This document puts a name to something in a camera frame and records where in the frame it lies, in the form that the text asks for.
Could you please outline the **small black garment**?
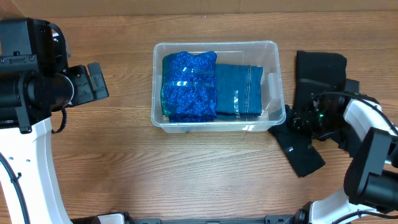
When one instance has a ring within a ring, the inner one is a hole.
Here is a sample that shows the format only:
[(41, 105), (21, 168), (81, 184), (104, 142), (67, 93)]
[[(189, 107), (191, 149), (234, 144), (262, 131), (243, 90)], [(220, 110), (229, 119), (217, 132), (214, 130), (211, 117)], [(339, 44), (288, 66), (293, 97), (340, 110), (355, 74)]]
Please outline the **small black garment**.
[(325, 165), (325, 161), (312, 146), (310, 136), (294, 131), (288, 124), (293, 118), (294, 110), (285, 105), (286, 119), (268, 131), (276, 138), (282, 152), (298, 177), (305, 177), (314, 173)]

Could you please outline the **blue sequin cloth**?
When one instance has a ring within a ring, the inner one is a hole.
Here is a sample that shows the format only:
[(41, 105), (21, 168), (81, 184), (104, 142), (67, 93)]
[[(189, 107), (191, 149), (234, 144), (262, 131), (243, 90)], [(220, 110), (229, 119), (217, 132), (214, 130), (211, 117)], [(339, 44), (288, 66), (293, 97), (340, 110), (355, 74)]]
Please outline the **blue sequin cloth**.
[(216, 118), (217, 90), (213, 51), (186, 51), (162, 59), (160, 102), (171, 123), (202, 123)]

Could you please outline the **blue denim jeans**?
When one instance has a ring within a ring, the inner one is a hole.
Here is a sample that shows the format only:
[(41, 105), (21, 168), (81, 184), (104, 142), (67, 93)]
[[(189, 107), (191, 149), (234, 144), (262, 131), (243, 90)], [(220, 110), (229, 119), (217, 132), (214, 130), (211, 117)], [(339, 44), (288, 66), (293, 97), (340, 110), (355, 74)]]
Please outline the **blue denim jeans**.
[(217, 118), (257, 118), (262, 114), (263, 68), (255, 65), (217, 64)]

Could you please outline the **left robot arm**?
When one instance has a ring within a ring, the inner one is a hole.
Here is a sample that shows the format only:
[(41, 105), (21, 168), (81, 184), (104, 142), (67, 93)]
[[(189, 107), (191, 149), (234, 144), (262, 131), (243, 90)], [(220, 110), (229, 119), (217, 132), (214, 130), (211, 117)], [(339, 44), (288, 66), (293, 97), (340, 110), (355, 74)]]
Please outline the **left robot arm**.
[(71, 223), (52, 157), (51, 115), (107, 98), (101, 67), (68, 65), (60, 28), (1, 21), (1, 187), (13, 223)]

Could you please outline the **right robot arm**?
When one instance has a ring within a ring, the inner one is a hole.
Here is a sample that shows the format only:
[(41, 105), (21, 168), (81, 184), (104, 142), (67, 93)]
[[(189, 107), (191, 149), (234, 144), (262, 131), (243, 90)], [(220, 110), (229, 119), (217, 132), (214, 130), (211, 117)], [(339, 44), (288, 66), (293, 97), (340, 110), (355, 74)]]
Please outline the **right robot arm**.
[(397, 219), (397, 126), (382, 112), (375, 98), (359, 92), (359, 82), (347, 79), (341, 91), (310, 95), (311, 103), (297, 110), (288, 124), (313, 139), (323, 140), (350, 129), (358, 145), (343, 188), (329, 197), (307, 203), (291, 223), (350, 223), (366, 215)]

